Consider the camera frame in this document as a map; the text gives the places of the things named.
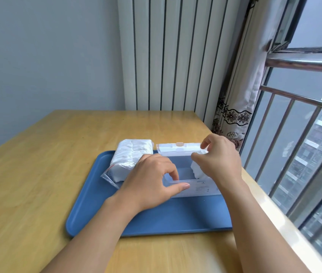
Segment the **white column radiator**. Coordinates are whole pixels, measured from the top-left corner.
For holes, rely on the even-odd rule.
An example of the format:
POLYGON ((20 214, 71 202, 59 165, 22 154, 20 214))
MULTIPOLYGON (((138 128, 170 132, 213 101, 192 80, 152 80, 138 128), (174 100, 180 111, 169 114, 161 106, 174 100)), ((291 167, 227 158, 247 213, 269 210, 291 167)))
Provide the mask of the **white column radiator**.
POLYGON ((117 0, 125 109, 212 128, 250 0, 117 0))

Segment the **beige stone window sill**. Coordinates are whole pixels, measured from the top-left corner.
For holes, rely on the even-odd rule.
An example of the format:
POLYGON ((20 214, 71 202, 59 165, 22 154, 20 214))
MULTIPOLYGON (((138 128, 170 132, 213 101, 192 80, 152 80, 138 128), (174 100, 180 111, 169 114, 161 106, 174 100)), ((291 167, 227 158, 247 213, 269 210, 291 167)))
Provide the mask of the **beige stone window sill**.
POLYGON ((249 186, 259 206, 311 273, 322 273, 322 256, 318 251, 267 196, 245 169, 242 169, 242 178, 249 186))

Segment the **dark window frame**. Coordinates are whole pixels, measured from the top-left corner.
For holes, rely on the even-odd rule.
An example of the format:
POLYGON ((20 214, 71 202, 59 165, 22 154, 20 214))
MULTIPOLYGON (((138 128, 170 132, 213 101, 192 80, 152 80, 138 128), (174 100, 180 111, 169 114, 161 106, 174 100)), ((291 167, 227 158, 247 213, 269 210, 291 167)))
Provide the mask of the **dark window frame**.
POLYGON ((322 53, 322 0, 288 0, 271 52, 322 53))

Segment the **clear plastic box with lid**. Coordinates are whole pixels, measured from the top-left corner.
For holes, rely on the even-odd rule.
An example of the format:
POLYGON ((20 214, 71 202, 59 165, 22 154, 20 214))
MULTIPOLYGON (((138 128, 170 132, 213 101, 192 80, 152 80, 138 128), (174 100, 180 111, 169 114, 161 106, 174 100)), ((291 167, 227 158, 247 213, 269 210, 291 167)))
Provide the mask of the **clear plastic box with lid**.
POLYGON ((177 183, 189 183, 190 188, 182 191, 173 198, 198 197, 221 195, 215 182, 207 179, 195 179, 191 169, 191 154, 193 152, 207 153, 207 150, 200 148, 200 143, 164 143, 157 144, 157 151, 160 155, 168 157, 176 166, 179 180, 173 180, 169 174, 165 174, 162 182, 168 187, 177 183))

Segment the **person's right forearm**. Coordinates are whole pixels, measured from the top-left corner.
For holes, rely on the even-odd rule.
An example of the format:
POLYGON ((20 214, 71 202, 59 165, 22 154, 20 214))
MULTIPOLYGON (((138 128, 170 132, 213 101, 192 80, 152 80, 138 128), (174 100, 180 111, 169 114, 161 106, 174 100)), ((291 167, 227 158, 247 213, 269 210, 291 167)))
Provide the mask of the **person's right forearm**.
POLYGON ((311 273, 241 179, 216 179, 227 204, 243 273, 311 273))

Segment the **steel window railing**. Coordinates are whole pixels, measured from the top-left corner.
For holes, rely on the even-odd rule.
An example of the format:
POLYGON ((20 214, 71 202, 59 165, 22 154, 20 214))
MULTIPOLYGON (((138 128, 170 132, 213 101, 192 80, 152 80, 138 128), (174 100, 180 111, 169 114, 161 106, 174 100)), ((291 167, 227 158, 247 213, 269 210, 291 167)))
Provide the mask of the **steel window railing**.
POLYGON ((307 115, 322 108, 322 53, 269 54, 266 66, 241 156, 244 169, 272 200, 269 191, 304 140, 307 115))

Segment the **high-rise building outside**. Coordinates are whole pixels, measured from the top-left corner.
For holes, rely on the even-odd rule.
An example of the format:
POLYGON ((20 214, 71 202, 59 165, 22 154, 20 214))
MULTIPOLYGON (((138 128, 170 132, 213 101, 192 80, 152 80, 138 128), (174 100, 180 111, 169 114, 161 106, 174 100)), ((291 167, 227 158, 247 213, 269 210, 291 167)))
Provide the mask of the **high-rise building outside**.
MULTIPOLYGON (((322 93, 318 93, 322 102, 322 93)), ((307 115, 308 130, 269 191, 277 205, 322 256, 322 108, 307 115)))

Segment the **stack of white cotton pads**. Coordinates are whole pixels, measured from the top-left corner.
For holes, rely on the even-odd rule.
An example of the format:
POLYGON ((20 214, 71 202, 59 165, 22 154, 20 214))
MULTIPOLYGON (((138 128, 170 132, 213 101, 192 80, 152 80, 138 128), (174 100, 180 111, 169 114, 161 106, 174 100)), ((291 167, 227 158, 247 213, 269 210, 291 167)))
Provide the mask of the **stack of white cotton pads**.
POLYGON ((195 179, 207 179, 208 178, 208 176, 202 171, 200 166, 195 161, 192 161, 190 167, 193 171, 195 179))

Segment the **person's right hand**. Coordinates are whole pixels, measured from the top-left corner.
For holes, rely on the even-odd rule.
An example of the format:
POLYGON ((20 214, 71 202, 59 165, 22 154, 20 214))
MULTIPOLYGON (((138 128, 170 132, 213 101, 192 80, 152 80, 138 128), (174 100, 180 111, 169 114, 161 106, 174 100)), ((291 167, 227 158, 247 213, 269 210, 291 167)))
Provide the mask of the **person's right hand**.
POLYGON ((202 171, 216 183, 220 191, 241 184, 241 159, 234 143, 224 136, 211 133, 204 138, 201 149, 207 149, 210 153, 209 167, 202 171))

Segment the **person's left forearm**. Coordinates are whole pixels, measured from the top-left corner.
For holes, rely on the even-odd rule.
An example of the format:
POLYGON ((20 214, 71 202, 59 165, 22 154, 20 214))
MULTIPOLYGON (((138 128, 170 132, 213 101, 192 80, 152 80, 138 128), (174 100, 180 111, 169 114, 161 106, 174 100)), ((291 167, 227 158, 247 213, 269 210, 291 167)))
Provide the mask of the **person's left forearm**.
POLYGON ((149 199, 114 195, 40 273, 104 273, 130 221, 149 209, 149 199))

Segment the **person's left hand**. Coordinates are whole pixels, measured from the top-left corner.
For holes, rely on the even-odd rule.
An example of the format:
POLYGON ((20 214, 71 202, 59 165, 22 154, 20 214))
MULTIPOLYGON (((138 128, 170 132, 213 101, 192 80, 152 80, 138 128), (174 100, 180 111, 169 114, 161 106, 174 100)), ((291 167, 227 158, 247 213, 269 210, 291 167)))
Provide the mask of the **person's left hand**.
POLYGON ((168 157, 143 155, 114 194, 114 200, 134 213, 159 206, 168 201, 164 199, 162 182, 165 174, 179 180, 177 168, 168 157))

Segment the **white curtain with floral hem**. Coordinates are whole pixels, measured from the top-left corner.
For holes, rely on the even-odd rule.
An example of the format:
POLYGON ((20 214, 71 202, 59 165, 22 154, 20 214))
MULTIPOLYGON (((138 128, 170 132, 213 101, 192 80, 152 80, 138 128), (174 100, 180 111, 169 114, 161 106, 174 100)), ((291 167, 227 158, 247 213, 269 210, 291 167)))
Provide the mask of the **white curtain with floral hem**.
POLYGON ((265 61, 287 0, 250 0, 234 65, 218 100, 212 132, 243 146, 257 103, 265 61))

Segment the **blue plastic tray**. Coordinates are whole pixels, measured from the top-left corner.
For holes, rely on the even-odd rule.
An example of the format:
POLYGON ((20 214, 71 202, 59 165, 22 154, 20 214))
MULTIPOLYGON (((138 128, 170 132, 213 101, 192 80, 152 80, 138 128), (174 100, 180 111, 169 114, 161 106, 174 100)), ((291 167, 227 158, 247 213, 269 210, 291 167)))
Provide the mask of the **blue plastic tray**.
MULTIPOLYGON (((109 167, 115 150, 100 153, 85 180, 65 223, 70 237, 76 236, 116 188, 101 177, 109 167)), ((231 230, 227 205, 221 194, 171 198, 165 203, 137 214, 122 237, 204 233, 231 230)))

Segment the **clear bag of cotton pads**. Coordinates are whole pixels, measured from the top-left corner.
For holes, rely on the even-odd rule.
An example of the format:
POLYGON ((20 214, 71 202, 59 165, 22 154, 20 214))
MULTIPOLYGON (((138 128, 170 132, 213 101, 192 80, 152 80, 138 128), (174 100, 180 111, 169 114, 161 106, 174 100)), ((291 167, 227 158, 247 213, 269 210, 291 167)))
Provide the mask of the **clear bag of cotton pads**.
POLYGON ((125 139, 119 142, 109 167, 101 177, 119 189, 129 173, 145 154, 152 155, 154 143, 150 139, 125 139))

